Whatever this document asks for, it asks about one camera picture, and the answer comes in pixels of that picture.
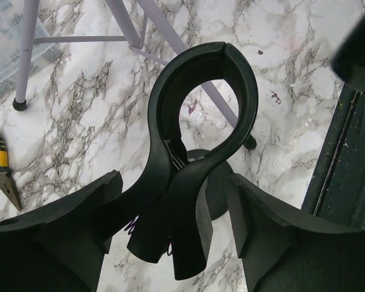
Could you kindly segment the black microphone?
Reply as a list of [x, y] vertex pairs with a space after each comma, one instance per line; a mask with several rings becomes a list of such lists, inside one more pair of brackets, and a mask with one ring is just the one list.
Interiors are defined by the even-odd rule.
[[331, 67], [347, 86], [365, 93], [365, 14], [336, 51]]

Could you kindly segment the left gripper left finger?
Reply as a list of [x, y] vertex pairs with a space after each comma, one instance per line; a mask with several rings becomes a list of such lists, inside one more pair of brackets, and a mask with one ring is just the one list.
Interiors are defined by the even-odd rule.
[[122, 191], [109, 172], [80, 190], [0, 222], [0, 291], [96, 291], [110, 241], [92, 215]]

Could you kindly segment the black microphone desk stand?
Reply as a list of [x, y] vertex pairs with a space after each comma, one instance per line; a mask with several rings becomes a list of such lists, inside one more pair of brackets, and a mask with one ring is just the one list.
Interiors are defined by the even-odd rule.
[[[220, 142], [188, 142], [181, 110], [202, 84], [228, 85], [237, 103], [237, 121]], [[129, 189], [137, 217], [128, 249], [157, 263], [172, 252], [173, 275], [186, 280], [206, 269], [213, 236], [205, 188], [212, 171], [248, 138], [258, 110], [252, 68], [232, 44], [205, 43], [175, 57], [156, 79], [148, 99], [150, 149], [145, 168]]]

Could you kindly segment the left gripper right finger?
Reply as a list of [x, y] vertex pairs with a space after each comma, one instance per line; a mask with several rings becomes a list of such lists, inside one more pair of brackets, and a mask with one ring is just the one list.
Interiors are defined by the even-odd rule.
[[315, 217], [233, 173], [228, 206], [249, 291], [365, 291], [365, 229]]

